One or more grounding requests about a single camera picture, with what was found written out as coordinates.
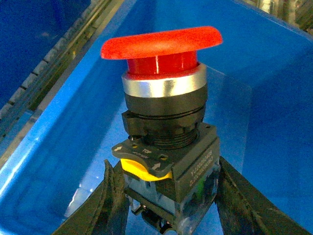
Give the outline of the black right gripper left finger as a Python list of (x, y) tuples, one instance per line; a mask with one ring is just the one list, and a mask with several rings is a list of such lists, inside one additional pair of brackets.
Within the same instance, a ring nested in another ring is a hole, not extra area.
[(129, 201), (124, 194), (121, 162), (105, 163), (103, 181), (87, 200), (56, 229), (54, 235), (124, 235)]

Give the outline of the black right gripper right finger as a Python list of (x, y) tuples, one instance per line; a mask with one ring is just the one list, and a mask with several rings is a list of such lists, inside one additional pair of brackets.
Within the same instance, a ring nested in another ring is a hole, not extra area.
[(309, 235), (279, 210), (227, 160), (221, 171), (215, 203), (225, 235)]

